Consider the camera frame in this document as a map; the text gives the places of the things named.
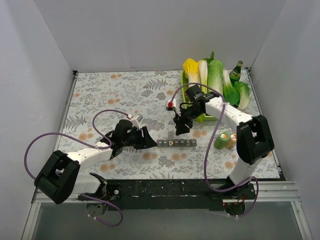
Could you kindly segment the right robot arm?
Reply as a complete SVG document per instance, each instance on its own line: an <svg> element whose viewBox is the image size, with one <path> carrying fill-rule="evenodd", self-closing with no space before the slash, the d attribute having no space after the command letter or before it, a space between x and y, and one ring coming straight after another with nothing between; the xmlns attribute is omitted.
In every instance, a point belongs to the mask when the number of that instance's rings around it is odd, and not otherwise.
<svg viewBox="0 0 320 240"><path fill-rule="evenodd" d="M232 199L237 199L245 192L243 185L254 180L253 172L263 158L274 148L267 119L263 115L252 116L246 114L226 102L224 96L211 89L203 93L201 83L190 83L186 94L191 101L188 107L177 106L175 98L171 98L166 105L166 110L174 111L173 119L176 135L190 132L193 120L202 114L207 114L218 119L236 132L236 150L238 160L233 171L228 175L226 184L220 188L209 189L215 193L226 193Z"/></svg>

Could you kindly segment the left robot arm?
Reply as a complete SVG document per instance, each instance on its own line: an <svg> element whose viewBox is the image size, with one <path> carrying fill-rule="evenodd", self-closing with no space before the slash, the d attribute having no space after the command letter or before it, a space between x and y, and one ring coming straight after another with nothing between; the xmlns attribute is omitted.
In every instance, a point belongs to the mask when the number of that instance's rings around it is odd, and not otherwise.
<svg viewBox="0 0 320 240"><path fill-rule="evenodd" d="M140 127L135 119L122 119L94 147L68 153L54 151L34 185L56 204L81 194L101 200L108 195L107 180L96 173L84 174L84 170L117 157L126 147L143 150L156 146L145 126Z"/></svg>

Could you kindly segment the grey weekly pill organizer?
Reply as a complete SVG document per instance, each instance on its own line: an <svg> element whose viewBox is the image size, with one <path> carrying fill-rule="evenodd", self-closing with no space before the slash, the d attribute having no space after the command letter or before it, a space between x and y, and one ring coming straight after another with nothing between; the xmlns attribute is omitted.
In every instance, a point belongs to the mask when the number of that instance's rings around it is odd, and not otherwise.
<svg viewBox="0 0 320 240"><path fill-rule="evenodd" d="M195 138L177 138L173 131L169 131L167 138L156 140L158 148L195 148L197 140Z"/></svg>

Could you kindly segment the green pill bottle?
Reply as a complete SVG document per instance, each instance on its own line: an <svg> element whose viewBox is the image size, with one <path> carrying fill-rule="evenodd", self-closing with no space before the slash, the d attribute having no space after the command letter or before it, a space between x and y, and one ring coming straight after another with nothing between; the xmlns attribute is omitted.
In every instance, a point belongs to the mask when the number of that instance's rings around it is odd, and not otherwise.
<svg viewBox="0 0 320 240"><path fill-rule="evenodd" d="M213 146L218 149L221 150L222 148L225 147L225 145L227 144L228 140L230 139L230 134L226 131L221 131L216 140L214 141Z"/></svg>

